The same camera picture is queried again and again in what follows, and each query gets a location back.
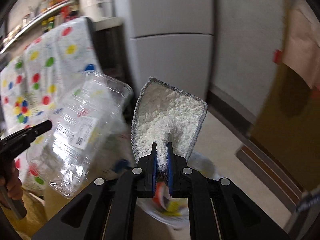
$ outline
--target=polka dot fabric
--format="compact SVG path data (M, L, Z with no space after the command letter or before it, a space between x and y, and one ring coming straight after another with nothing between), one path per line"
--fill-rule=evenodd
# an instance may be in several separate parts
M47 111L54 110L59 98L71 88L72 80L88 70L101 72L85 17L34 40L0 72L7 135L44 121ZM24 181L26 175L34 175L25 154L19 158L20 179Z

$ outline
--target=human hand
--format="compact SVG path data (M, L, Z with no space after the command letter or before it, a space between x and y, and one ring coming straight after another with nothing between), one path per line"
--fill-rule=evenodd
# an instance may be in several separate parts
M12 173L10 175L10 180L6 185L8 189L8 197L12 198L13 200L20 200L23 196L23 190L21 187L21 180L19 179L19 170L16 167L15 161L12 161L11 166ZM6 181L4 178L0 178L0 186L4 186L5 182ZM8 206L2 194L0 194L0 203L6 207Z

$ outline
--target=finger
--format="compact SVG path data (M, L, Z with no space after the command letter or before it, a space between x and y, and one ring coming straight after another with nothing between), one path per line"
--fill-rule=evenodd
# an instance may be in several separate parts
M15 161L12 161L12 173L14 173L14 171L16 170L16 162Z
M10 180L7 183L8 191L10 191L17 184L18 180L19 180L19 170L15 168L13 174L11 175Z
M4 186L5 179L3 177L0 177L0 186Z
M23 190L21 188L21 181L19 180L17 184L8 191L8 196L13 200L19 200L23 196Z

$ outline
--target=white rice cooker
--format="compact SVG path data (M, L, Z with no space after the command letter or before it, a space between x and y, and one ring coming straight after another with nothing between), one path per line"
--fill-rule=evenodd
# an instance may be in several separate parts
M81 13L93 22L113 16L111 0L79 0L79 4Z

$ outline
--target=red dot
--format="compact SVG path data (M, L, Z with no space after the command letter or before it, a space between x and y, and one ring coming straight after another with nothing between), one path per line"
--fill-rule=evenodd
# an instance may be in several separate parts
M37 38L36 40L35 40L35 43L37 44L37 43L39 43L41 41L41 38L39 37L39 38Z
M17 76L16 83L17 83L17 84L20 84L21 81L22 81L22 76L21 76L21 75Z
M32 77L32 81L34 83L37 83L39 81L39 78L40 78L40 74L39 73L34 74L33 77Z
M48 105L48 104L50 103L50 97L49 97L49 96L44 96L44 97L42 98L42 103L43 103L44 105Z
M34 164L29 166L29 171L34 176L38 176L39 175L38 172L36 171L36 166Z
M15 162L16 162L17 169L19 169L20 168L20 159L16 160Z
M71 28L71 27L65 28L65 29L62 31L62 36L67 36L71 31L72 31L72 28Z

